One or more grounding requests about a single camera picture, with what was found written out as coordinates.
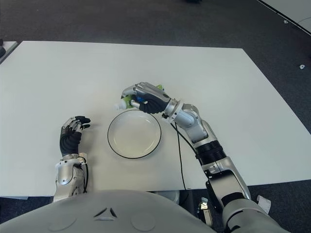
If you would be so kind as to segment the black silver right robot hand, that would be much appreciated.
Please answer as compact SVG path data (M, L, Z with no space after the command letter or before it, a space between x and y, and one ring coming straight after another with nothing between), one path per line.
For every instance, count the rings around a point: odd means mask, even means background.
M164 112L171 98L156 86L140 82L123 90L121 97L131 96L130 105L148 114Z

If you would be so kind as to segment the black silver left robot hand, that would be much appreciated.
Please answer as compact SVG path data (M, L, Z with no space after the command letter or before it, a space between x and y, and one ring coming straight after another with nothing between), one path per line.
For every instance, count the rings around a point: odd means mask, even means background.
M85 116L70 117L61 127L59 148L62 156L78 154L82 131L90 127L91 120Z

